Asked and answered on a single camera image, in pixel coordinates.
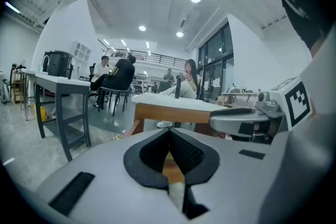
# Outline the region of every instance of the black rubber pad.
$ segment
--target black rubber pad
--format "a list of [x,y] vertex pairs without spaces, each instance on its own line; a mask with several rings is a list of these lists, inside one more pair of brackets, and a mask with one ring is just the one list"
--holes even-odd
[[54,208],[59,213],[67,216],[93,179],[94,175],[80,172],[49,203],[49,206]]
[[265,157],[265,153],[260,153],[260,152],[256,152],[256,151],[249,151],[249,150],[241,150],[239,151],[239,154],[248,156],[248,157],[252,157],[255,159],[263,159]]

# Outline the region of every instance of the white wall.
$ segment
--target white wall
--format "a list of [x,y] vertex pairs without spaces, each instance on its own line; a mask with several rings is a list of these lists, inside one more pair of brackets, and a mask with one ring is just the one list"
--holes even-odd
[[103,52],[86,0],[78,0],[70,5],[61,4],[55,10],[38,40],[31,68],[36,70],[42,64],[45,51],[61,50],[72,53],[74,41],[79,41],[91,50],[88,73],[90,65],[100,62]]
[[306,44],[295,32],[288,17],[264,29],[264,44],[286,72],[298,76],[311,62]]
[[30,67],[39,35],[5,16],[0,17],[0,70],[9,78],[13,63]]
[[269,90],[291,76],[265,44],[246,25],[228,15],[231,28],[235,68],[234,82],[244,82],[248,90]]
[[183,46],[169,45],[163,43],[158,43],[153,53],[180,58],[184,60],[188,60],[192,56],[190,52],[185,51],[185,48]]

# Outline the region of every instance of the table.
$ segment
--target table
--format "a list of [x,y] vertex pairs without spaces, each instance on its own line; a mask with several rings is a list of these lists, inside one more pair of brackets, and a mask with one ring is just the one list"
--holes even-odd
[[135,102],[134,124],[130,135],[143,132],[144,119],[196,123],[195,132],[207,134],[210,112],[226,109],[223,106],[187,98],[144,93],[132,97]]
[[29,69],[23,68],[22,73],[24,74],[24,77],[23,77],[23,104],[24,104],[26,121],[28,121],[27,102],[29,101],[29,99],[35,98],[35,92],[34,91],[32,92],[33,96],[32,96],[32,94],[30,94],[30,92],[28,92],[29,91],[29,85],[27,85],[27,82],[29,84],[29,82],[31,81],[32,84],[34,85],[36,83],[36,73],[48,74],[48,72],[37,72],[37,71],[34,71],[34,70],[29,70]]
[[[55,93],[55,101],[41,102],[40,87]],[[53,133],[57,134],[61,140],[64,153],[68,161],[72,160],[70,148],[79,141],[85,141],[86,146],[91,146],[89,121],[88,121],[88,100],[90,82],[67,79],[64,77],[54,77],[46,74],[36,74],[36,115],[38,128],[41,138],[45,138],[43,126],[48,127]],[[82,113],[65,118],[62,111],[62,95],[64,94],[83,94]],[[40,107],[43,104],[54,103],[56,107],[56,117],[51,120],[41,120]],[[77,120],[83,119],[84,132],[68,125]]]

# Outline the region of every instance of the black sticker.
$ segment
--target black sticker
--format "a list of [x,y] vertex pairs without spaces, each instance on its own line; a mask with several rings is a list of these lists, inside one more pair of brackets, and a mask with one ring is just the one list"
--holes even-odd
[[285,80],[281,84],[279,84],[279,85],[275,86],[273,89],[271,89],[271,91],[278,91],[278,90],[282,89],[284,86],[286,86],[287,84],[291,83],[294,79],[296,79],[296,77]]
[[309,100],[303,83],[300,82],[286,93],[285,98],[289,110],[290,122],[292,127],[294,127],[310,112]]

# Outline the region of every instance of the black appliance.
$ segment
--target black appliance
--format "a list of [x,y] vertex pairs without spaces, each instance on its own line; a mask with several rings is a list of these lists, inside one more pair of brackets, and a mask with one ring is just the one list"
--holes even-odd
[[48,72],[50,76],[70,79],[73,69],[71,62],[72,55],[65,51],[47,51],[42,62],[43,72]]

